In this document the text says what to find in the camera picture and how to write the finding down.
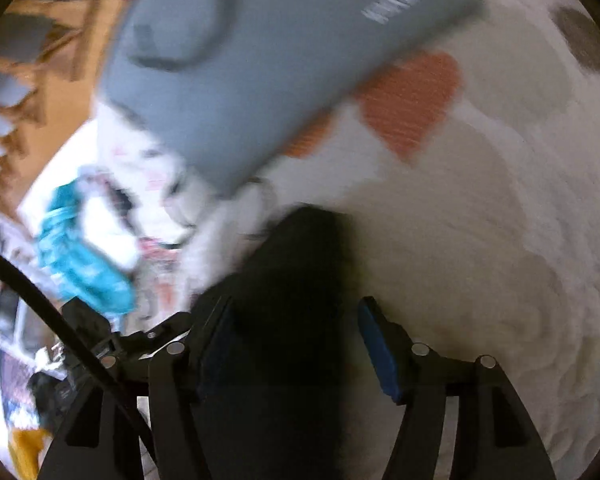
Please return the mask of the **teal cloth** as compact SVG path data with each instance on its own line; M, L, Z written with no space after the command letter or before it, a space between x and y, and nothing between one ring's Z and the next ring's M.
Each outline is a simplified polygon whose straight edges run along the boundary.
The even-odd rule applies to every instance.
M76 180L56 188L36 238L38 261L50 271L65 300L79 298L106 318L127 315L135 308L133 286L84 240L83 203Z

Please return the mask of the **heart-patterned white quilt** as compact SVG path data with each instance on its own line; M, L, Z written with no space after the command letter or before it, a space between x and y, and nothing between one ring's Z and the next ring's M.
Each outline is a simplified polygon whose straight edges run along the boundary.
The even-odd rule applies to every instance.
M600 31L579 0L483 0L222 205L179 306L298 203L343 214L355 296L437 352L495 356L555 474L600 450Z

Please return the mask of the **white pillow with woman silhouette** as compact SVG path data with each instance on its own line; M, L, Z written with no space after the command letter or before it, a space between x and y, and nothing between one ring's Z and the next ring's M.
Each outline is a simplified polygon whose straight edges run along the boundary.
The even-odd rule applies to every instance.
M95 161L80 170L84 198L104 196L135 236L140 259L174 256L191 273L223 273L266 237L273 185L250 179L219 196L148 131L98 103L85 125Z

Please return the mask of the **yellow bag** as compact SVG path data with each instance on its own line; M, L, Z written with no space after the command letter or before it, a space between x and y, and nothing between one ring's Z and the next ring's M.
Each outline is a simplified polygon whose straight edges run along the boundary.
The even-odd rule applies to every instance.
M44 460L52 440L52 434L44 428L12 428L9 431L9 455L19 479L36 480L38 478L42 460Z

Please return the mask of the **wooden staircase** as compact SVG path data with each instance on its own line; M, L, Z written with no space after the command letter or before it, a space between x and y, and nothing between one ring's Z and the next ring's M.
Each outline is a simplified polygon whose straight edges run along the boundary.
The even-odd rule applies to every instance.
M124 0L0 0L0 214L88 115Z

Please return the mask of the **black pants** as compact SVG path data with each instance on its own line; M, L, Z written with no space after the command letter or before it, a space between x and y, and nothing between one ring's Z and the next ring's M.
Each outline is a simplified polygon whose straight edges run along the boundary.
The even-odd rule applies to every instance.
M344 372L339 221L302 206L190 310L230 300L194 411L215 479L338 479Z

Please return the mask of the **grey laptop sleeve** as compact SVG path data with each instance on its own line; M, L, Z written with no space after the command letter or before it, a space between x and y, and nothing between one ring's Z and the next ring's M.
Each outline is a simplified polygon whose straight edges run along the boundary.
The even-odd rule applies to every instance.
M482 0L131 0L100 76L215 193Z

